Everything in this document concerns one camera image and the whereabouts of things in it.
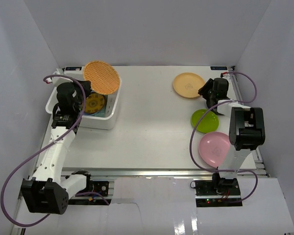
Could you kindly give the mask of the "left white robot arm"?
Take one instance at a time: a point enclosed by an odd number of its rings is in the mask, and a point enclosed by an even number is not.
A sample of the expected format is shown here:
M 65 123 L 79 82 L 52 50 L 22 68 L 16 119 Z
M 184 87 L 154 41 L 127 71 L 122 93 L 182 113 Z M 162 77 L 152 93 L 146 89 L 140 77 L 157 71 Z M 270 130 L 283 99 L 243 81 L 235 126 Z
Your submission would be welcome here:
M 77 193 L 89 195 L 94 183 L 86 171 L 77 171 L 62 180 L 61 172 L 70 145 L 79 128 L 84 100 L 91 83 L 65 82 L 57 86 L 57 103 L 52 111 L 50 144 L 39 167 L 29 180 L 23 180 L 21 193 L 31 213 L 63 214 Z

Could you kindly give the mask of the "blue round plate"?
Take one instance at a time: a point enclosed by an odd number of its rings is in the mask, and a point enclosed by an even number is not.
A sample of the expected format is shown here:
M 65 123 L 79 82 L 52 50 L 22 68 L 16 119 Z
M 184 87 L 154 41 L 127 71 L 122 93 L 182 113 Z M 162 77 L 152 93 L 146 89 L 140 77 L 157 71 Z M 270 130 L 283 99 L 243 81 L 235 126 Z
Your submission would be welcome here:
M 92 117 L 105 117 L 105 111 L 106 111 L 106 108 L 103 107 L 101 110 L 95 112 L 95 113 L 87 113 L 85 112 L 84 115 L 86 116 L 92 116 Z

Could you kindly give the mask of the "green round plate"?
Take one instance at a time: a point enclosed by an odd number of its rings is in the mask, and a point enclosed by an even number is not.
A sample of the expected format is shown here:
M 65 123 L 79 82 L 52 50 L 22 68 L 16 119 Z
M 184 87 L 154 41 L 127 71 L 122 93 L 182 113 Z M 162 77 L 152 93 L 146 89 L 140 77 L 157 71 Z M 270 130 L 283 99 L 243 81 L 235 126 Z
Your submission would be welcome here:
M 199 110 L 196 110 L 192 114 L 191 125 L 193 127 L 195 127 L 195 125 L 197 124 L 199 119 L 205 114 L 206 111 L 207 111 L 207 109 L 199 109 Z M 219 127 L 219 118 L 215 113 L 210 111 L 208 114 L 206 114 L 203 117 L 203 119 L 201 120 L 201 122 L 197 126 L 196 130 L 198 132 L 206 134 L 206 133 L 216 131 L 218 129 L 218 127 Z

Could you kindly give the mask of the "yellow brown patterned plate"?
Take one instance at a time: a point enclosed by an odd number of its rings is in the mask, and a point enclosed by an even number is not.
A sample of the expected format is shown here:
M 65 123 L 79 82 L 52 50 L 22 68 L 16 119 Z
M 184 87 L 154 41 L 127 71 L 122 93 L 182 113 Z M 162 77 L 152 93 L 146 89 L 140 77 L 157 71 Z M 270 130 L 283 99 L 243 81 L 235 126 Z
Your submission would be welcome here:
M 105 105 L 106 99 L 104 95 L 91 93 L 86 98 L 85 112 L 88 114 L 94 114 L 99 112 Z

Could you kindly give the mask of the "woven bamboo round plate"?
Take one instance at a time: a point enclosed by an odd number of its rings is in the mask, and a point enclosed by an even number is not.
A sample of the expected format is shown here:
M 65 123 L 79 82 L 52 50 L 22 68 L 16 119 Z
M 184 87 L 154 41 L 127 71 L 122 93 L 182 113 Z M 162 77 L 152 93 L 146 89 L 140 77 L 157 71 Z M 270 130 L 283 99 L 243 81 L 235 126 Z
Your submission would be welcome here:
M 92 61 L 85 65 L 83 70 L 85 81 L 91 82 L 94 92 L 102 95 L 115 93 L 121 84 L 119 74 L 108 63 Z

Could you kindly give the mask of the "beige round plate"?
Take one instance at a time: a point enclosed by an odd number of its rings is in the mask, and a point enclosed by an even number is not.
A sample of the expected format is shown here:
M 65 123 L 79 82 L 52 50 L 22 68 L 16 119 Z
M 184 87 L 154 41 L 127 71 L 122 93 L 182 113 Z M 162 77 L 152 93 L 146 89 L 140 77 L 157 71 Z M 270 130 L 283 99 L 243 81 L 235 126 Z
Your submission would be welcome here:
M 173 88 L 176 93 L 184 98 L 197 98 L 199 89 L 205 85 L 203 78 L 195 73 L 185 72 L 175 77 Z

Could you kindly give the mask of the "teal rectangular ceramic plate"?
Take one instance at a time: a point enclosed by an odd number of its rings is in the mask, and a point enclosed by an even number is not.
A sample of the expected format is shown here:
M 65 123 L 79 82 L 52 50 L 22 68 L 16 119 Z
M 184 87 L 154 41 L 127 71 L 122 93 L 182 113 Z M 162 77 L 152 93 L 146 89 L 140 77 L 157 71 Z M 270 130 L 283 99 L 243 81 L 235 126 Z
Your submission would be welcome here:
M 105 111 L 105 117 L 108 117 L 111 114 L 111 111 L 113 109 L 113 97 L 112 95 L 104 95 L 105 99 L 106 99 L 106 103 L 104 105 L 104 107 L 106 108 Z

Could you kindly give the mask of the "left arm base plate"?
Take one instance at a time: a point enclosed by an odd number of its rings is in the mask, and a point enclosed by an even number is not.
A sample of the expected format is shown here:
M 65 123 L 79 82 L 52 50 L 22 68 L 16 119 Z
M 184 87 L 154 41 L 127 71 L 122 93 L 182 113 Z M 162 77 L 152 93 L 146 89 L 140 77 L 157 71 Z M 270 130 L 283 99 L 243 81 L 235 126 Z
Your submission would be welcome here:
M 69 205 L 108 206 L 111 203 L 108 181 L 91 180 L 89 187 L 77 194 L 78 196 L 69 200 Z

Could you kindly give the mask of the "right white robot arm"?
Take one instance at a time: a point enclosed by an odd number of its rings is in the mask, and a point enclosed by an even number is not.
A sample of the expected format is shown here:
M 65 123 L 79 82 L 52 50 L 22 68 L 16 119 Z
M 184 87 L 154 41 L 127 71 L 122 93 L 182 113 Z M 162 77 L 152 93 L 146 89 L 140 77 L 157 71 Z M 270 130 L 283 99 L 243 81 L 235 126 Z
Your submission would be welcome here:
M 230 118 L 230 147 L 223 162 L 213 174 L 211 188 L 223 195 L 237 182 L 237 173 L 251 151 L 265 142 L 262 108 L 252 108 L 227 97 L 229 82 L 225 78 L 209 79 L 198 93 L 210 111 Z

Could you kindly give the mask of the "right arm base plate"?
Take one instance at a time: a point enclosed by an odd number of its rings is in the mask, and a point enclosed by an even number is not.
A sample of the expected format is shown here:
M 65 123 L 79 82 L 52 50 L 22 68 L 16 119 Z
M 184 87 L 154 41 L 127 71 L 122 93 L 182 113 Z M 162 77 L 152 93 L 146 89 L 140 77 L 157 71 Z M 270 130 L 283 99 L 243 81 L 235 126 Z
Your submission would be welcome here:
M 231 186 L 214 186 L 212 180 L 193 180 L 190 188 L 195 190 L 197 208 L 241 207 L 242 197 L 236 181 Z

